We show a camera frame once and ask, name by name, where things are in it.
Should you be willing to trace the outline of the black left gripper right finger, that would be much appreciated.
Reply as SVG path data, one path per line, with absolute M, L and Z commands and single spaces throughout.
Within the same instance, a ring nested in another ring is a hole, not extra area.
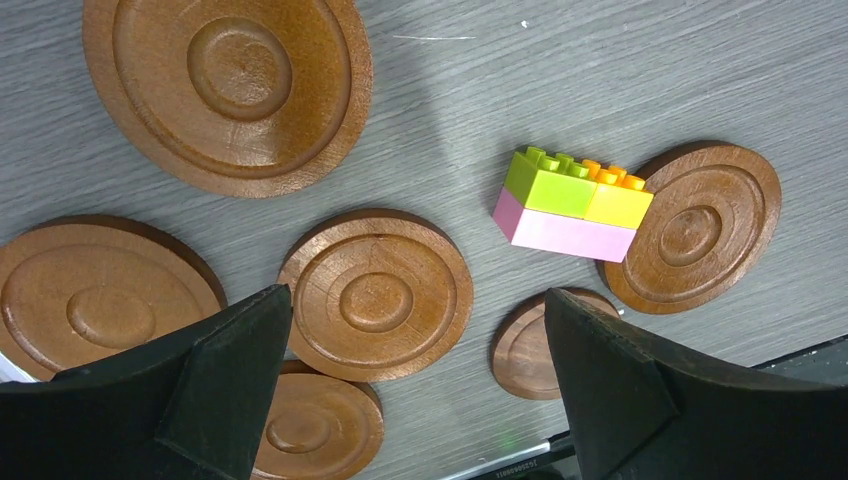
M 843 479 L 847 390 L 735 365 L 562 290 L 549 349 L 586 479 Z

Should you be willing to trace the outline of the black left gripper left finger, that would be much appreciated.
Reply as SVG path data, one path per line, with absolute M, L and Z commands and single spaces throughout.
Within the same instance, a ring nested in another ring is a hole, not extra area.
M 5 479 L 247 479 L 291 330 L 272 285 L 47 382 L 1 387 Z

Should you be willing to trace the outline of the large brown wooden coaster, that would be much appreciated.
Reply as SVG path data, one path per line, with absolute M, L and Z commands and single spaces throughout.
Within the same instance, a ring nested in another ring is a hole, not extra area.
M 117 127 L 212 193 L 306 188 L 343 161 L 368 118 L 372 53 L 352 1 L 87 1 L 82 37 Z

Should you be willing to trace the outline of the dark brown wooden coaster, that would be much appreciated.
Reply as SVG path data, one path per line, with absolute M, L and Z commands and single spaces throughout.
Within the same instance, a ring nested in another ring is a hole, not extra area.
M 528 400 L 561 397 L 545 329 L 545 295 L 520 303 L 504 319 L 490 347 L 490 370 L 506 392 Z

